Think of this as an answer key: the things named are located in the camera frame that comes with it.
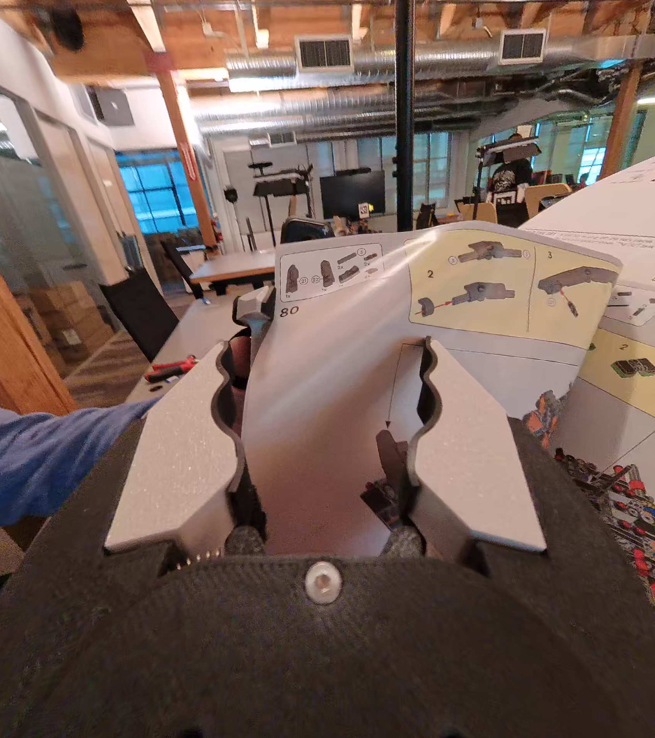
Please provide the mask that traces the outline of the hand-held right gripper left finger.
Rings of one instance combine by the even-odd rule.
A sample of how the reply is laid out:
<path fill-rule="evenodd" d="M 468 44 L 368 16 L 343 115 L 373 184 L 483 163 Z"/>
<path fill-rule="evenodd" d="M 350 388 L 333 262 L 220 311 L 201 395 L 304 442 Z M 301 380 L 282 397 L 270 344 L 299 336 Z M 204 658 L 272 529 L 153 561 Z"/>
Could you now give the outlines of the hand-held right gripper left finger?
<path fill-rule="evenodd" d="M 184 558 L 210 557 L 237 528 L 265 544 L 265 511 L 232 428 L 232 369 L 229 341 L 216 342 L 147 412 L 107 552 L 168 542 Z"/>

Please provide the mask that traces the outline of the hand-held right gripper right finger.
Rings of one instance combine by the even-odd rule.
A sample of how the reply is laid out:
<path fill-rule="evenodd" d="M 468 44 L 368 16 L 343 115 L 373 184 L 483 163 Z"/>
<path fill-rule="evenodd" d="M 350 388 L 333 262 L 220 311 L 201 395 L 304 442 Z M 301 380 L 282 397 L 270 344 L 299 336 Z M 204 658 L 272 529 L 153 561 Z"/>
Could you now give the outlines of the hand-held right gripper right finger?
<path fill-rule="evenodd" d="M 547 548 L 504 408 L 438 339 L 426 337 L 417 415 L 400 451 L 395 493 L 402 521 L 446 562 L 479 542 L 527 554 Z"/>

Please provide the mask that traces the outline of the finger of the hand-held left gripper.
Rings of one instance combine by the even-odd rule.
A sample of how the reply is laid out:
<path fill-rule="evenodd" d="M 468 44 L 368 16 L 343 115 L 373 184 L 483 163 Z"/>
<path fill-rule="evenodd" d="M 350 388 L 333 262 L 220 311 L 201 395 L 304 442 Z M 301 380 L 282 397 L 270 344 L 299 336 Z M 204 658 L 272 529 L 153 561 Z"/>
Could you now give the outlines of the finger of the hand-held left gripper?
<path fill-rule="evenodd" d="M 233 322 L 246 329 L 250 337 L 250 366 L 274 320 L 277 291 L 273 285 L 249 291 L 233 301 Z"/>

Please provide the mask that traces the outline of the lego instruction booklet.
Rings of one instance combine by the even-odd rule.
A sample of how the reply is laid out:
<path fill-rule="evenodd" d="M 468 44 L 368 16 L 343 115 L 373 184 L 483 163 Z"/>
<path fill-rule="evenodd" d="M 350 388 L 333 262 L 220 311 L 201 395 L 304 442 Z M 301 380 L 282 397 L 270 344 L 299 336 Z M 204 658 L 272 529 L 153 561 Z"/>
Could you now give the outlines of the lego instruction booklet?
<path fill-rule="evenodd" d="M 244 423 L 260 493 L 292 500 L 276 552 L 378 549 L 360 495 L 375 435 L 419 428 L 431 336 L 590 487 L 655 611 L 655 156 L 520 228 L 283 244 L 276 266 Z"/>

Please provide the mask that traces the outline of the person's left forearm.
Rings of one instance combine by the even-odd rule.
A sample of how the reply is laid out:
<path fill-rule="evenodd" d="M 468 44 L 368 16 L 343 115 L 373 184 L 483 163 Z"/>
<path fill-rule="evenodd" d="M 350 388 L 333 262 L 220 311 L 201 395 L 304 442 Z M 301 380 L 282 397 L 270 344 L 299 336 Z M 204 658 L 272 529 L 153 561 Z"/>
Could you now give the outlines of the person's left forearm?
<path fill-rule="evenodd" d="M 55 416 L 0 408 L 0 528 L 55 514 L 118 437 L 158 400 Z"/>

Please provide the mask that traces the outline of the dark rounded chair back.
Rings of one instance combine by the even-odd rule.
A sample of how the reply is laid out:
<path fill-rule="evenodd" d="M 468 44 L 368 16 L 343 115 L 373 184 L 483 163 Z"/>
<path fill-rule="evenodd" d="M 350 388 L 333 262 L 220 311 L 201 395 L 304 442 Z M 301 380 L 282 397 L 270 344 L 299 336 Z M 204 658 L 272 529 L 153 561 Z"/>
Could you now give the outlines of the dark rounded chair back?
<path fill-rule="evenodd" d="M 334 238 L 332 226 L 311 218 L 288 217 L 282 224 L 279 244 Z"/>

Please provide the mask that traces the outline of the black office chair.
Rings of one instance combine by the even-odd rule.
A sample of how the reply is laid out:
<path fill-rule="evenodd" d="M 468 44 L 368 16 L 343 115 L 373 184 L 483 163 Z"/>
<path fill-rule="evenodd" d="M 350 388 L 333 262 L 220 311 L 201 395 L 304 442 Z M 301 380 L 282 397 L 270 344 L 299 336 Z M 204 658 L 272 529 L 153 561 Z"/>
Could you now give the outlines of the black office chair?
<path fill-rule="evenodd" d="M 165 346 L 180 319 L 159 292 L 145 268 L 128 271 L 125 280 L 99 283 L 112 313 L 135 341 L 149 364 Z"/>

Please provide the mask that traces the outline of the black monitor screen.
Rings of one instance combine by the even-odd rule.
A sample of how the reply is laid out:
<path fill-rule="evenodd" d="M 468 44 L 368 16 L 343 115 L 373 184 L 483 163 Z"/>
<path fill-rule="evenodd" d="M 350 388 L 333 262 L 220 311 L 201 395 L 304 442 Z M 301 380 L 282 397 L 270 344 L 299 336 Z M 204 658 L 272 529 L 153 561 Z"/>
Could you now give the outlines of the black monitor screen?
<path fill-rule="evenodd" d="M 356 221 L 387 213 L 383 170 L 323 176 L 319 189 L 325 219 L 337 216 Z"/>

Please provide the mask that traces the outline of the stack of cardboard boxes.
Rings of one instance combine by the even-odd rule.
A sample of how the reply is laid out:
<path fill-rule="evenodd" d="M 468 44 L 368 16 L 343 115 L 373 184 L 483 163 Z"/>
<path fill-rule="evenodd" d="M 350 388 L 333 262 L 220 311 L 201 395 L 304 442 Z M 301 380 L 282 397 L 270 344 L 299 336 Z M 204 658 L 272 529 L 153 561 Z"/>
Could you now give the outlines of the stack of cardboard boxes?
<path fill-rule="evenodd" d="M 62 378 L 114 336 L 81 281 L 15 291 L 13 297 Z"/>

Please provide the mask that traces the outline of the black vertical pole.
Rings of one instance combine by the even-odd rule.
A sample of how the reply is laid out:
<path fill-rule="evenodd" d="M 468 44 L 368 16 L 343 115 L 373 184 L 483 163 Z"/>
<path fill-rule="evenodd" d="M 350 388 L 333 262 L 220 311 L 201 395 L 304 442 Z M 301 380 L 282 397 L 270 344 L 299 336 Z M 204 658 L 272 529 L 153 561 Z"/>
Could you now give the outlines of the black vertical pole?
<path fill-rule="evenodd" d="M 413 228 L 415 135 L 415 1 L 395 2 L 397 230 Z"/>

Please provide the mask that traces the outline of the white air vent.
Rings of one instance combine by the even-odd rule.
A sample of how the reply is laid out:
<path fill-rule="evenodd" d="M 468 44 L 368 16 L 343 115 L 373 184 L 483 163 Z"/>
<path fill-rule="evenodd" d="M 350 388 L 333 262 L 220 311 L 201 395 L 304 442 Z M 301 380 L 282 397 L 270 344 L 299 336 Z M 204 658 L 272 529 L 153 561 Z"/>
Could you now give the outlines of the white air vent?
<path fill-rule="evenodd" d="M 503 30 L 498 49 L 499 66 L 541 63 L 547 45 L 547 30 Z"/>
<path fill-rule="evenodd" d="M 352 39 L 349 35 L 297 35 L 294 41 L 300 73 L 354 69 Z"/>

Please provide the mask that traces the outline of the tan wooden chair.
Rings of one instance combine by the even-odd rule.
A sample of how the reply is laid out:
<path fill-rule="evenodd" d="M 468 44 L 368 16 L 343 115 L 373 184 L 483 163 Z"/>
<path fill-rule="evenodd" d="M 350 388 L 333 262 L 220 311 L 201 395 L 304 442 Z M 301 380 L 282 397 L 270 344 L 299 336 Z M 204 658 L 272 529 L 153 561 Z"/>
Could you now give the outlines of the tan wooden chair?
<path fill-rule="evenodd" d="M 545 198 L 561 198 L 570 195 L 571 192 L 570 186 L 562 182 L 527 187 L 524 202 L 527 207 L 528 219 L 532 219 L 538 214 L 541 202 Z"/>

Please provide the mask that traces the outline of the red handled tool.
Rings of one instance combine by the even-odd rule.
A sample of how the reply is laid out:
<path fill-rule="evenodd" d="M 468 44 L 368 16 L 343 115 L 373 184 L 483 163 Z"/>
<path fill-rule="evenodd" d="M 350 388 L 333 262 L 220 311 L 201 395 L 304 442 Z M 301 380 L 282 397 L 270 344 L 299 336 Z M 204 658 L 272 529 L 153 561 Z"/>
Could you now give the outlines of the red handled tool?
<path fill-rule="evenodd" d="M 167 382 L 170 379 L 181 377 L 191 371 L 199 362 L 194 355 L 187 356 L 184 360 L 171 363 L 152 364 L 149 371 L 143 375 L 148 384 Z"/>

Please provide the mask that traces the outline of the wooden support post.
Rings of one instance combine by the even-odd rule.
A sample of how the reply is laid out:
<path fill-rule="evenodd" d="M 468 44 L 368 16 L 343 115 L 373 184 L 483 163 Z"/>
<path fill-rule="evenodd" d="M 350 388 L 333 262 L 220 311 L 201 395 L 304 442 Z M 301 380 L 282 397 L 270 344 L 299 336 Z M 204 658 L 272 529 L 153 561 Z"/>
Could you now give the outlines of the wooden support post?
<path fill-rule="evenodd" d="M 197 157 L 185 125 L 177 80 L 168 54 L 166 52 L 149 52 L 147 54 L 147 65 L 148 70 L 155 74 L 163 96 L 203 243 L 205 246 L 215 249 L 218 246 L 218 241 L 212 226 L 212 214 L 205 194 Z"/>

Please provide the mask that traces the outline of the silver ventilation duct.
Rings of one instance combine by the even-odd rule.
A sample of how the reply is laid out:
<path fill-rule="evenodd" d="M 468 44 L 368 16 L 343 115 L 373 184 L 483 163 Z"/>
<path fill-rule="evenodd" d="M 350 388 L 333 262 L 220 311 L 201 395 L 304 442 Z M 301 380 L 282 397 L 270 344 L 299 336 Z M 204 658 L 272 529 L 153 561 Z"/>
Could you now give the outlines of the silver ventilation duct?
<path fill-rule="evenodd" d="M 193 119 L 203 136 L 296 131 L 347 120 L 393 120 L 393 86 L 354 86 L 263 94 L 200 96 L 192 100 Z"/>

